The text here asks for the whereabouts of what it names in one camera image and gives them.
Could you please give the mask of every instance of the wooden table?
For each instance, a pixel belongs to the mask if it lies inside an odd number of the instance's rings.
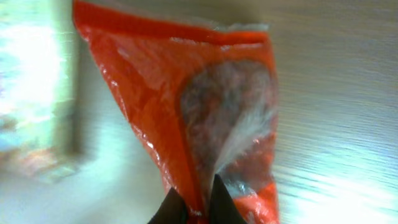
[[[271,25],[280,84],[274,175],[283,224],[398,223],[396,0],[142,0],[132,5],[174,16]],[[21,196],[23,204],[36,206],[25,208],[25,218],[42,223],[41,211],[47,209],[47,223],[143,223],[162,201],[159,173],[134,139],[85,44],[80,83],[77,133],[81,148],[95,159],[56,186],[35,185],[34,195],[50,198],[51,206]],[[18,185],[19,192],[33,194],[31,187],[21,187],[24,182],[14,179],[6,189],[12,194]]]

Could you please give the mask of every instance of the black object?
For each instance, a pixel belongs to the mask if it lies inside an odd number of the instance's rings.
[[[159,210],[148,224],[186,224],[187,219],[188,212],[183,198],[175,189],[171,188]],[[215,175],[213,181],[209,223],[246,224],[219,175]]]

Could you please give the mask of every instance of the plastic bag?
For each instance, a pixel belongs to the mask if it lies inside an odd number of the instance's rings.
[[[271,176],[277,82],[268,35],[146,19],[84,1],[73,10],[121,111],[166,191],[174,187],[184,198],[191,222],[205,222],[220,174],[246,221],[278,223]]]
[[[64,36],[57,36],[47,0],[5,0],[0,8],[0,166],[55,181],[74,172]]]

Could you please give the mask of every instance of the red packaging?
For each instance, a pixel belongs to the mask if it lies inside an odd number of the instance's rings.
[[[218,32],[74,2],[121,111],[174,187],[190,223],[206,223],[220,174],[248,223],[279,223],[271,164],[277,125],[274,58],[264,31]]]

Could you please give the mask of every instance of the crumpled plastic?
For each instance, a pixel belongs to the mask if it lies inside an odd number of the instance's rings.
[[[263,30],[158,21],[74,1],[114,99],[162,174],[206,223],[219,174],[248,223],[279,223],[271,175],[277,78]]]

